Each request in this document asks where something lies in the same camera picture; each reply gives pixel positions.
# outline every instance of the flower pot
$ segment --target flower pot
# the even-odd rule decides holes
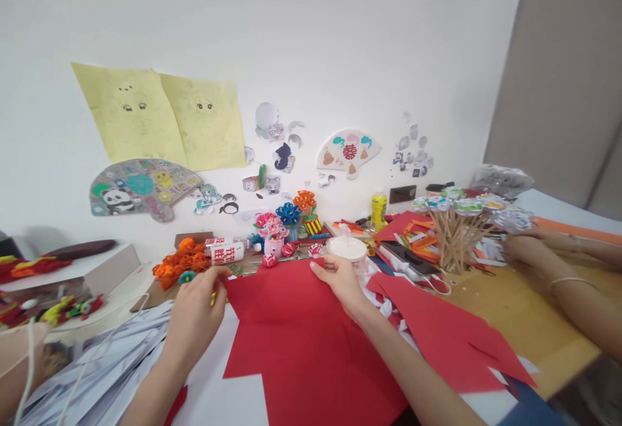
[[[298,227],[297,226],[294,226],[294,227],[290,228],[289,235],[287,235],[287,237],[285,237],[285,242],[286,243],[291,243],[293,241],[298,241]]]
[[[285,244],[285,239],[281,238],[279,240],[273,240],[270,237],[266,237],[264,241],[264,254],[269,256],[274,252],[274,255],[277,258],[281,258],[283,256],[283,245]]]
[[[303,219],[303,224],[309,235],[319,234],[322,231],[322,222],[317,218],[317,214],[305,217]]]

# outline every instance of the paper craft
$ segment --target paper craft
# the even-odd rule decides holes
[[[261,374],[271,426],[391,424],[406,399],[309,262],[225,283],[240,325],[224,377]]]
[[[238,97],[233,82],[160,74],[193,170],[246,166]]]
[[[501,333],[483,319],[400,277],[376,273],[367,288],[391,299],[424,358],[459,394],[503,390],[489,367],[535,385]]]
[[[196,173],[163,159],[132,159],[104,169],[91,183],[94,216],[149,212],[158,222],[174,217],[171,206],[203,184]]]
[[[345,170],[347,178],[358,177],[360,166],[380,152],[375,139],[362,131],[343,129],[331,136],[319,150],[317,168]]]
[[[159,157],[188,165],[179,128],[153,70],[72,63],[112,163]]]

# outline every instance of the paper flower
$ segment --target paper flower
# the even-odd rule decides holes
[[[300,190],[298,191],[298,196],[294,198],[294,204],[302,210],[307,218],[313,214],[317,206],[317,202],[314,199],[315,196],[316,195],[310,191]]]
[[[264,228],[259,230],[259,234],[264,238],[270,237],[273,240],[282,240],[290,234],[290,229],[283,225],[281,219],[273,215]]]
[[[263,214],[259,214],[257,216],[257,218],[255,219],[255,223],[253,224],[253,226],[256,229],[263,229],[266,224],[268,223],[268,221],[271,218],[275,218],[276,216],[274,214],[272,214],[271,212],[265,212]]]
[[[277,216],[281,219],[282,224],[292,229],[300,222],[300,215],[303,211],[292,203],[285,203],[277,208]]]

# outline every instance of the blue paper flower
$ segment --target blue paper flower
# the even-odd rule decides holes
[[[285,227],[293,228],[300,222],[300,214],[302,210],[292,203],[285,203],[283,206],[277,208],[277,216],[281,219],[281,222]]]

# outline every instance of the white cable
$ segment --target white cable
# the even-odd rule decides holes
[[[30,396],[30,388],[32,387],[32,380],[34,379],[34,318],[30,318],[28,322],[28,379],[26,380],[26,388],[21,395],[19,406],[17,407],[17,413],[15,413],[15,421],[13,426],[19,426],[21,423],[21,416],[24,413],[24,405],[26,400]]]
[[[119,324],[105,339],[104,341],[95,349],[91,352],[91,356],[89,357],[89,361],[86,362],[86,364],[84,365],[84,367],[82,368],[82,371],[80,371],[80,375],[78,376],[78,379],[76,379],[76,383],[73,385],[73,389],[71,389],[71,393],[69,394],[69,398],[67,399],[67,403],[65,404],[65,408],[63,408],[63,410],[60,413],[60,417],[58,418],[58,423],[56,423],[56,426],[62,426],[63,424],[63,420],[65,419],[65,415],[67,414],[67,410],[69,409],[69,405],[71,404],[71,400],[73,399],[74,394],[76,393],[76,390],[78,389],[78,385],[80,384],[84,373],[86,372],[87,368],[89,367],[89,364],[91,364],[91,360],[95,357],[95,354],[99,352],[99,350],[106,344],[106,342],[108,342],[108,340],[110,340],[110,338],[117,332],[117,330],[119,330],[119,328],[121,328],[124,324],[127,324],[129,321],[131,321],[132,319],[134,319],[136,316],[138,316],[141,311],[144,308],[144,305],[149,301],[149,294],[148,293],[143,293],[139,298],[143,298],[143,297],[147,297],[145,298],[143,304],[141,304],[140,309],[138,310],[138,312],[132,316],[131,318],[129,318],[127,321],[125,321],[123,324]]]

